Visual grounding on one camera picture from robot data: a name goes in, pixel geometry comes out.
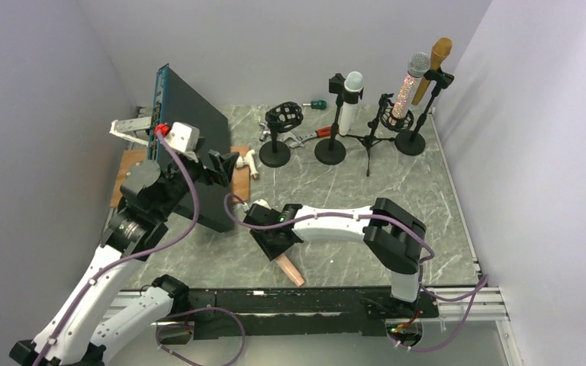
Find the pink microphone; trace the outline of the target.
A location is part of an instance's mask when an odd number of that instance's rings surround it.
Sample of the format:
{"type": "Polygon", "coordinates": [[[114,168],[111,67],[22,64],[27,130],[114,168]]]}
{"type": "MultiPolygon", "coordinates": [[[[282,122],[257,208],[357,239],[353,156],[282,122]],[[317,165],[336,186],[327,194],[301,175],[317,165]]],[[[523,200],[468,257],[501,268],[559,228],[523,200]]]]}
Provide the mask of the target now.
{"type": "Polygon", "coordinates": [[[282,253],[276,257],[275,263],[296,287],[301,287],[304,285],[305,279],[286,254],[282,253]]]}

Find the black clip round-base stand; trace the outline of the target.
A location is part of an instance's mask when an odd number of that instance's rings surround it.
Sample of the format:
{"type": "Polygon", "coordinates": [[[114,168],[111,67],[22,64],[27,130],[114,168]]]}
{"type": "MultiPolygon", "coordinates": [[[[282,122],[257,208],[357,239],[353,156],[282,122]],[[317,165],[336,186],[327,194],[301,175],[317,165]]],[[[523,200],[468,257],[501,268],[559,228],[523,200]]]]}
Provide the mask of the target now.
{"type": "Polygon", "coordinates": [[[336,95],[336,112],[334,121],[330,125],[331,132],[328,139],[321,140],[314,148],[314,155],[324,165],[337,165],[346,157],[345,146],[337,139],[339,135],[339,118],[343,106],[343,83],[346,77],[340,73],[329,79],[329,93],[336,95]]]}

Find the white microphone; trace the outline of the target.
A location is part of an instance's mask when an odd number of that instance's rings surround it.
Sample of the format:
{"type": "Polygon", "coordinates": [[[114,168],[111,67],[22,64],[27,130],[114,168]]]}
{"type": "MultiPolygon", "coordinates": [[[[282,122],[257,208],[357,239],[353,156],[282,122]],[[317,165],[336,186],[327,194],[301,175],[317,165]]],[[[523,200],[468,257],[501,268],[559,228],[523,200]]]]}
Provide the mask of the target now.
{"type": "Polygon", "coordinates": [[[363,75],[358,71],[352,71],[343,83],[343,106],[340,112],[338,133],[346,136],[355,120],[356,107],[362,99],[363,75]]]}

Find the glitter microphone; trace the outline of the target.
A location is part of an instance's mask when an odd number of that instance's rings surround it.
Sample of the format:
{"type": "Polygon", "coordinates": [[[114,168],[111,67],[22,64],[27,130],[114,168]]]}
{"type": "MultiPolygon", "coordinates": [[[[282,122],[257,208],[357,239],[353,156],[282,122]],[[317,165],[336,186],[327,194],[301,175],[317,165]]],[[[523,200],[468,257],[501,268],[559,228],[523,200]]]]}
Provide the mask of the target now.
{"type": "Polygon", "coordinates": [[[409,105],[418,89],[421,79],[430,68],[430,58],[426,53],[415,53],[407,64],[407,75],[391,110],[397,120],[405,118],[409,105]]]}

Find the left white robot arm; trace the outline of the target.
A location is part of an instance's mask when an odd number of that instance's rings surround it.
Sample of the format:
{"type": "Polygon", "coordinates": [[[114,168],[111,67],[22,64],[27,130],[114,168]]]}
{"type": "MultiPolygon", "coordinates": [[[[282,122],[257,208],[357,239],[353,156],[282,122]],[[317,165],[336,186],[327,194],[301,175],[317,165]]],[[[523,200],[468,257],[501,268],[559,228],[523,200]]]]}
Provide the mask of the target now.
{"type": "Polygon", "coordinates": [[[176,152],[165,166],[144,159],[129,168],[118,211],[79,284],[40,333],[12,346],[10,359],[19,365],[106,365],[149,324],[181,319],[192,308],[189,287],[165,274],[136,302],[105,319],[124,283],[159,251],[166,221],[180,200],[190,196],[199,203],[195,182],[230,184],[239,153],[211,150],[209,156],[212,168],[194,152],[176,152]]]}

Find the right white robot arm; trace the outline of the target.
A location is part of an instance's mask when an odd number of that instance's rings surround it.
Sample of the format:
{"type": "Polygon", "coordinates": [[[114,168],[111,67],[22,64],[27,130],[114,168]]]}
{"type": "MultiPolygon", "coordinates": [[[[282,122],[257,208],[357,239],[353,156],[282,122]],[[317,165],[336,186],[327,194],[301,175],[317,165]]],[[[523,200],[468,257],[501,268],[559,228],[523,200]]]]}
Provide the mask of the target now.
{"type": "Polygon", "coordinates": [[[328,239],[363,244],[390,271],[391,289],[385,299],[362,304],[386,317],[411,317],[419,310],[420,267],[434,251],[425,240],[425,224],[390,199],[342,210],[303,204],[276,210],[255,202],[239,224],[271,260],[297,243],[328,239]]]}

